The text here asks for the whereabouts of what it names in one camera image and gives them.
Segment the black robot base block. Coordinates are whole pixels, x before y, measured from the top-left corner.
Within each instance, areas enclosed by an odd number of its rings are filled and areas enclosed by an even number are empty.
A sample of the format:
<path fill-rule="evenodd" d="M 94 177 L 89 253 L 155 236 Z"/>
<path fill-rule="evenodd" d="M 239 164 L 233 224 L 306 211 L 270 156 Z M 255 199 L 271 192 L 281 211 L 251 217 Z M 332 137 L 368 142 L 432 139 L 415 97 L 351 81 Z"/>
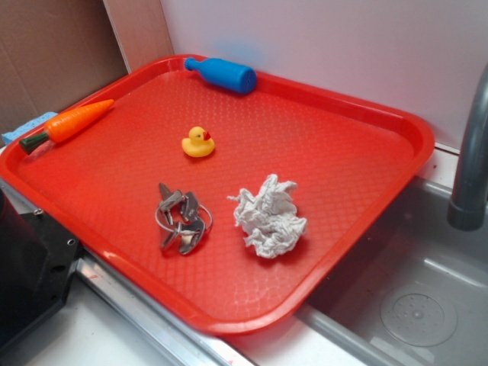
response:
<path fill-rule="evenodd" d="M 79 239 L 48 213 L 18 213 L 1 193 L 1 350 L 66 304 Z"/>

